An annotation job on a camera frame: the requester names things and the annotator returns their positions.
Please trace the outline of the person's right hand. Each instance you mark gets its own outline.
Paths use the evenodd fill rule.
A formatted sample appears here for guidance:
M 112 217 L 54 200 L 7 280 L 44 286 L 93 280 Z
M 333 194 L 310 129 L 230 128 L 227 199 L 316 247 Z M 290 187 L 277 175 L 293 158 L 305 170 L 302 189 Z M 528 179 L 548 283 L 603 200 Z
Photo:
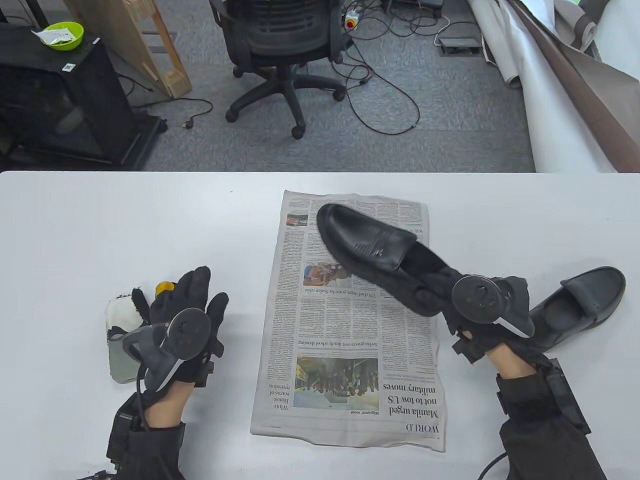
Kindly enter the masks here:
M 450 333 L 458 338 L 455 352 L 472 364 L 499 345 L 529 364 L 549 363 L 531 343 L 536 327 L 524 278 L 487 278 L 444 267 L 423 275 L 414 297 L 421 306 L 443 314 Z

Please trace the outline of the person's left hand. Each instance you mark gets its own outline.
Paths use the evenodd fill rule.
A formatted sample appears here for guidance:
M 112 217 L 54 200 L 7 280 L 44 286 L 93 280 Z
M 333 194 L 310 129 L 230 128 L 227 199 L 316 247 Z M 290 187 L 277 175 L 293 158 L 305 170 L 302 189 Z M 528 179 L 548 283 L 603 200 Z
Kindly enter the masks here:
M 172 288 L 157 292 L 150 306 L 150 323 L 167 327 L 168 339 L 161 348 L 177 357 L 188 350 L 188 359 L 176 359 L 158 390 L 174 382 L 206 384 L 211 357 L 221 358 L 224 345 L 218 332 L 224 321 L 229 297 L 220 292 L 209 298 L 211 270 L 200 266 L 186 272 Z

